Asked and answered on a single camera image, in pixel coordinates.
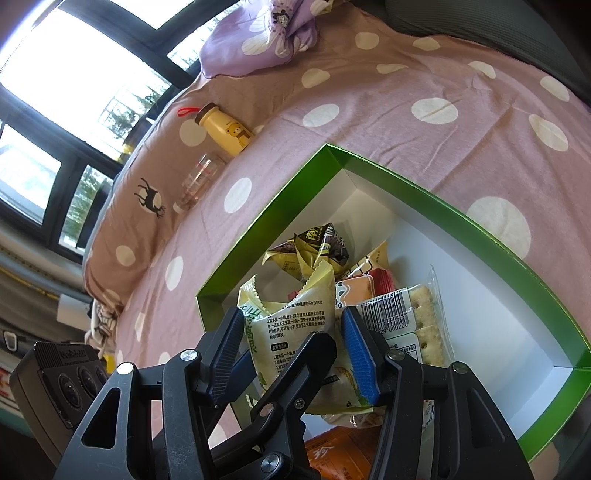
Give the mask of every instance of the deer print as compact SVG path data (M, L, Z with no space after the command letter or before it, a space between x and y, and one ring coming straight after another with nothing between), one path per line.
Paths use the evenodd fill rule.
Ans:
M145 197L142 197L139 193L134 193L134 195L137 198L139 198L140 205L146 207L150 212L154 212L156 214L156 217L162 217L162 215L164 215L164 212L166 211L166 207L164 205L161 205L159 207L156 207L156 205L154 205L154 199L156 198L158 190L154 190L148 184L145 178L142 177L141 180L145 183L145 185L139 184L138 187L144 189L146 195Z

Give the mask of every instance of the snack package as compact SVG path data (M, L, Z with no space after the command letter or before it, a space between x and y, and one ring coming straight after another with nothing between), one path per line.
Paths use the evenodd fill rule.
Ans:
M245 334L261 386L266 390L287 366L311 332L327 332L336 342L337 358L325 385L306 408L308 413L335 414L369 412L372 407L361 396L353 376L349 354L335 323L335 274L321 261L287 304L261 301L255 277L241 288L238 307L245 316Z
M379 297L397 289L398 282L396 282L389 268L388 243L383 241L348 269L341 277L341 280L369 275L374 279L374 296Z
M340 277L346 270L349 252L332 223L317 226L294 235L287 242L265 252L263 265L273 260L280 269L305 282L322 260L326 260Z
M435 270L427 281L355 306L370 330L380 332L398 348L426 365L447 367L453 350L441 305Z
M308 440L310 466L326 480L365 480L374 461L379 431L336 427Z

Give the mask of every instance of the bed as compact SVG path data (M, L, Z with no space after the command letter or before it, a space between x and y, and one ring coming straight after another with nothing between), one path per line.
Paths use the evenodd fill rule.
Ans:
M285 65L198 77L128 161L85 262L87 291L119 315L117 363L161 364L195 346L195 294L327 142L466 212L553 289L589 338L589 107L534 66L471 41L397 33L349 4L316 25L316 46ZM177 114L208 102L256 135L233 160ZM228 166L185 212L180 186L207 152ZM154 423L157 432L158 413ZM238 429L227 411L210 442Z

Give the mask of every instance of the window frame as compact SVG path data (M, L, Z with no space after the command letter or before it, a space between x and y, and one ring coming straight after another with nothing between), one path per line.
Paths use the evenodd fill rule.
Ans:
M168 58L168 53L237 1L194 0L157 29L110 0L64 0L58 8L117 42L171 84L144 114L147 118L156 120L170 101L189 87L201 71L199 60L183 70ZM86 166L91 166L114 180L124 165L46 118L1 83L0 112L0 121L3 124L9 125L61 162L41 225L3 201L0 201L1 218L45 248L68 260L82 263L80 254L59 243L74 193Z
M43 221L23 215L12 205L0 202L0 215L43 247L77 263L82 257L60 245L60 235L74 193L87 165L114 179L122 164L69 133L23 102L0 83L2 122L61 163L51 187Z

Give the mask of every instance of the black camera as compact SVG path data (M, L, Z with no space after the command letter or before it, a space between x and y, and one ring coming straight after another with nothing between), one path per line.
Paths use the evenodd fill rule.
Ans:
M12 395L55 465L107 379L89 345L37 342L14 369Z

